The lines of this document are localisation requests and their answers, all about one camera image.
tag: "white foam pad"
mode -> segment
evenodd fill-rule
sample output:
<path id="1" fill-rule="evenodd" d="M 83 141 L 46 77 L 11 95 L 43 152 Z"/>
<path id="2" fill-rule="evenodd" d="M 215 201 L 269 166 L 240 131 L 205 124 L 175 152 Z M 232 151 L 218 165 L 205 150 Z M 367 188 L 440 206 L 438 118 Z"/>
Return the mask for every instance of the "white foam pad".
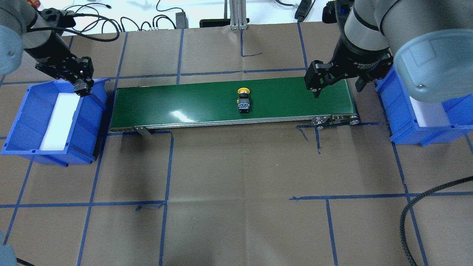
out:
<path id="1" fill-rule="evenodd" d="M 417 123 L 421 127 L 425 126 L 448 126 L 450 119 L 442 106 L 442 103 L 424 103 L 419 102 L 412 97 L 412 108 L 414 109 Z"/>
<path id="2" fill-rule="evenodd" d="M 75 93 L 59 93 L 48 129 L 41 142 L 41 151 L 62 151 L 69 136 L 72 117 L 80 97 Z"/>

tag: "blue plastic bin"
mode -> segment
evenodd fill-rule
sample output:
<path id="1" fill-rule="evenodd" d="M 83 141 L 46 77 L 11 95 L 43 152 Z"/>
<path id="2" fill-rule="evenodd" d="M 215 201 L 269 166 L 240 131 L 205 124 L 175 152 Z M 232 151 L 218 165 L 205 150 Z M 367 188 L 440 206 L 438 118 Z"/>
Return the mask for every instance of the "blue plastic bin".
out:
<path id="1" fill-rule="evenodd" d="M 41 164 L 90 164 L 97 134 L 106 109 L 105 82 L 96 79 L 92 95 L 82 97 L 72 118 L 65 148 L 61 151 L 41 151 L 40 145 L 48 128 L 59 93 L 74 93 L 73 86 L 63 80 L 29 86 L 18 114 L 3 145 L 4 155 L 19 155 Z"/>
<path id="2" fill-rule="evenodd" d="M 442 103 L 450 125 L 419 126 L 409 93 L 394 68 L 378 81 L 376 91 L 391 126 L 391 141 L 396 144 L 447 143 L 473 131 L 473 94 Z"/>

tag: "green conveyor belt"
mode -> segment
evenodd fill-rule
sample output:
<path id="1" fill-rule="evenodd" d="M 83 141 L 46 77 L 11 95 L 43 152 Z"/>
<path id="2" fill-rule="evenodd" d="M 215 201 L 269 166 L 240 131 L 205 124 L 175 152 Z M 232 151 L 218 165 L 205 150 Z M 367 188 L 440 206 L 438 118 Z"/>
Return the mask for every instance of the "green conveyor belt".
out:
<path id="1" fill-rule="evenodd" d="M 251 90 L 248 114 L 238 112 L 241 87 Z M 356 109 L 344 80 L 325 88 L 317 99 L 306 90 L 303 77 L 134 87 L 117 90 L 111 129 L 246 124 L 351 113 Z"/>

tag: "power adapter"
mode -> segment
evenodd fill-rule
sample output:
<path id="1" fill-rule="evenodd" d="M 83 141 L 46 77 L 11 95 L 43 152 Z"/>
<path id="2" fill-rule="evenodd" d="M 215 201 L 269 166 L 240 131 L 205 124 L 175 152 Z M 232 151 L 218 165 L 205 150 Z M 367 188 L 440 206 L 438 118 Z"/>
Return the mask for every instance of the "power adapter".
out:
<path id="1" fill-rule="evenodd" d="M 312 0 L 301 0 L 296 10 L 296 14 L 294 15 L 294 18 L 297 19 L 297 22 L 302 22 L 304 21 L 304 19 L 306 19 L 310 11 L 311 4 L 312 4 Z"/>
<path id="2" fill-rule="evenodd" d="M 185 12 L 176 13 L 176 28 L 189 28 L 189 21 Z"/>

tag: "robotic arm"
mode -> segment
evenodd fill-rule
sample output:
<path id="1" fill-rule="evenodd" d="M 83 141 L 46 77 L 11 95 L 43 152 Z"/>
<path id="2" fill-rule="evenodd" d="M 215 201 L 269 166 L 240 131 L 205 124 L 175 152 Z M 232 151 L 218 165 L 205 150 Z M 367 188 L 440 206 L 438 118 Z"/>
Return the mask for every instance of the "robotic arm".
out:
<path id="1" fill-rule="evenodd" d="M 341 36 L 332 60 L 313 61 L 306 88 L 359 77 L 357 91 L 382 79 L 392 64 L 410 95 L 441 102 L 473 93 L 473 1 L 335 0 L 323 22 L 338 23 Z"/>
<path id="2" fill-rule="evenodd" d="M 41 12 L 25 0 L 0 0 L 0 74 L 8 74 L 21 64 L 23 50 L 38 63 L 36 69 L 55 78 L 68 80 L 79 96 L 90 95 L 94 68 L 90 57 L 73 55 L 54 30 L 44 27 L 73 27 L 70 11 L 46 9 Z"/>

